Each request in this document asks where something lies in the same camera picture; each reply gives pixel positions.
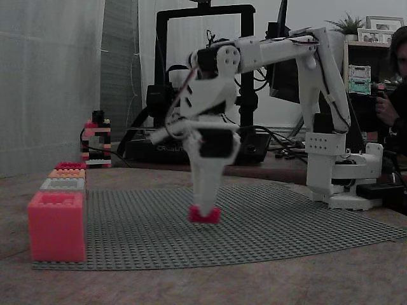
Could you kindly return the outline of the person's right hand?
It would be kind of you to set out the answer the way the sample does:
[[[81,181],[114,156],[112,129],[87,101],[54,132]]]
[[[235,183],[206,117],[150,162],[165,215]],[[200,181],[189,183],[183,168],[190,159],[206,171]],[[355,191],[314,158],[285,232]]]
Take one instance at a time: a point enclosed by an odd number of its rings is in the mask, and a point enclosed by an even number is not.
[[[375,110],[377,118],[387,126],[393,126],[396,119],[399,118],[397,111],[387,98],[377,97]]]

